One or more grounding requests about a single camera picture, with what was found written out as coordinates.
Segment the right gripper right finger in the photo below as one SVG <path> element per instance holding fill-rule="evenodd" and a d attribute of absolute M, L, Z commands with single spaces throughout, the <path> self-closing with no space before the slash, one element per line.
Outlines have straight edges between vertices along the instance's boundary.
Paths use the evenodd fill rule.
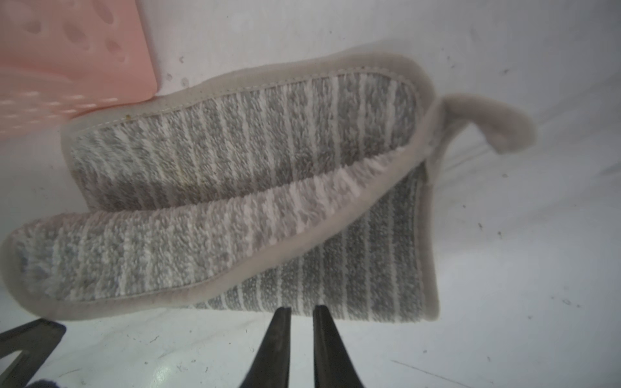
<path fill-rule="evenodd" d="M 315 307 L 313 330 L 315 387 L 363 388 L 328 307 Z"/>

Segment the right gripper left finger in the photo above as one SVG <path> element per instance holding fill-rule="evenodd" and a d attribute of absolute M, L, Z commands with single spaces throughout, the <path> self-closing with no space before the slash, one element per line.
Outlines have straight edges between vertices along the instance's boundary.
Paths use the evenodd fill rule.
<path fill-rule="evenodd" d="M 279 307 L 240 388 L 287 388 L 291 350 L 290 307 Z"/>

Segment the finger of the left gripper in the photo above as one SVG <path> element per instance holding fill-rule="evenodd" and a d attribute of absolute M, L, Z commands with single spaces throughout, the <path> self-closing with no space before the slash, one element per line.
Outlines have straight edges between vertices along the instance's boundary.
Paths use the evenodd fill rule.
<path fill-rule="evenodd" d="M 65 334 L 64 325 L 43 318 L 3 332 L 1 358 L 17 357 L 1 373 L 1 387 L 26 387 Z"/>

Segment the grey striped dishcloth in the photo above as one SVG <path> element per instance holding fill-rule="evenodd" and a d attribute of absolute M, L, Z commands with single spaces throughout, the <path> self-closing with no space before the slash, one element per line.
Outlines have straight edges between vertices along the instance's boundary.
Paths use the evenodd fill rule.
<path fill-rule="evenodd" d="M 433 187 L 469 124 L 499 154 L 535 141 L 520 110 L 439 96 L 394 53 L 239 70 L 82 116 L 61 148 L 88 210 L 9 234 L 3 282 L 54 320 L 318 305 L 434 320 Z"/>

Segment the pink plastic basket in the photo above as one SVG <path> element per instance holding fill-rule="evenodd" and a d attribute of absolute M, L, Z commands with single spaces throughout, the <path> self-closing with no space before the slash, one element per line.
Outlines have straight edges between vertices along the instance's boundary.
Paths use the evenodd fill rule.
<path fill-rule="evenodd" d="M 1 3 L 1 139 L 153 98 L 136 1 Z"/>

